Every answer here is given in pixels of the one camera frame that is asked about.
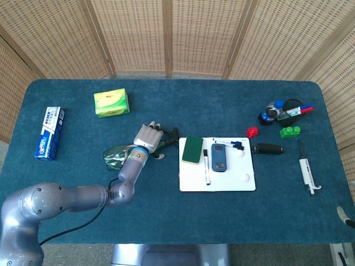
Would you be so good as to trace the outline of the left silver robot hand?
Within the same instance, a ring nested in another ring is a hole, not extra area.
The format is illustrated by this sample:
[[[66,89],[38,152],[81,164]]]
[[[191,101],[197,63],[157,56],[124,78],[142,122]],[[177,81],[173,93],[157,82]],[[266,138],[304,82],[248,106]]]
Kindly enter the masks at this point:
[[[152,121],[150,124],[143,124],[133,144],[145,148],[149,154],[154,154],[163,136],[160,123]]]

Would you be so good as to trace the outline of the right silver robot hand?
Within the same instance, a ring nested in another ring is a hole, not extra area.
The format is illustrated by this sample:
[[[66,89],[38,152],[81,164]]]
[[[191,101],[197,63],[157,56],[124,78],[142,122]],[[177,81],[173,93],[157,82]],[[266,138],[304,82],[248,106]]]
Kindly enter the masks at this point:
[[[354,228],[355,227],[355,222],[354,220],[351,220],[346,214],[345,211],[342,207],[337,206],[337,213],[339,218],[341,219],[342,222],[344,222],[344,224],[346,224],[349,227]]]

